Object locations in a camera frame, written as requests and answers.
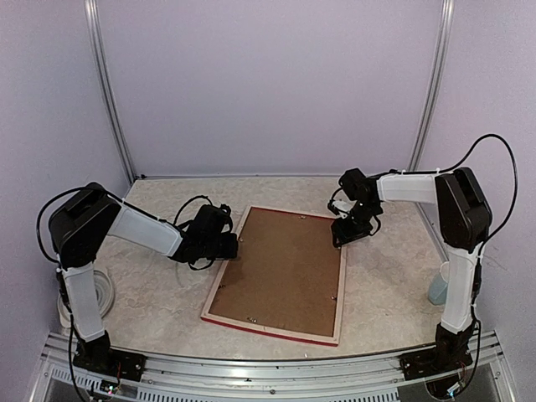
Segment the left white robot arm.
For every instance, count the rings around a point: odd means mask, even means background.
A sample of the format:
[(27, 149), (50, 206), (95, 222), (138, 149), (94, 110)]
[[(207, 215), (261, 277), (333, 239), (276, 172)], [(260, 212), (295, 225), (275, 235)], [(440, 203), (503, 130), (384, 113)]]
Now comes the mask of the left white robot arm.
[(140, 245), (197, 270), (197, 262), (233, 260), (239, 241), (229, 206), (206, 203), (181, 224), (149, 214), (108, 192), (98, 183), (65, 192), (67, 201), (49, 218), (49, 233), (79, 337), (88, 342), (85, 360), (102, 373), (117, 364), (106, 335), (95, 292), (94, 262), (108, 237)]

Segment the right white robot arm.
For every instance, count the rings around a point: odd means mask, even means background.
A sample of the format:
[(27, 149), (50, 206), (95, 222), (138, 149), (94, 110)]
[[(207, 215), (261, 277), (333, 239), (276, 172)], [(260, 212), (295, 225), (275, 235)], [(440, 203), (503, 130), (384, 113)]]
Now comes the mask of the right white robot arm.
[(347, 170), (338, 180), (338, 192), (348, 201), (331, 197), (327, 208), (337, 218), (332, 224), (335, 247), (378, 230), (371, 222), (383, 213), (382, 204), (410, 202), (437, 207), (440, 233), (446, 247), (448, 277), (441, 327), (458, 334), (473, 321), (477, 294), (478, 254), (489, 235), (492, 211), (477, 177), (469, 167), (445, 173), (388, 172), (366, 176), (360, 169)]

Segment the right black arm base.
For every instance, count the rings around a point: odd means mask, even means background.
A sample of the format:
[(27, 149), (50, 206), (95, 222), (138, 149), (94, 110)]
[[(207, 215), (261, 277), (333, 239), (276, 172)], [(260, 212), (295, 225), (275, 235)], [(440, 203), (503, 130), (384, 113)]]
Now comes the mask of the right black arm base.
[(474, 329), (475, 324), (472, 323), (466, 330), (453, 333), (438, 324), (433, 347), (404, 353), (399, 357), (405, 380), (420, 379), (470, 366), (473, 359), (468, 343)]

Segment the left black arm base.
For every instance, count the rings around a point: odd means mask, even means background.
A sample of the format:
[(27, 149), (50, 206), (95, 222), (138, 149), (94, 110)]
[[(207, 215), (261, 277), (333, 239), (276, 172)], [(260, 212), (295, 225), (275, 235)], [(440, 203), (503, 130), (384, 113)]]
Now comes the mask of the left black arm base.
[(140, 382), (147, 357), (113, 348), (108, 332), (93, 340), (78, 338), (74, 366), (93, 373)]

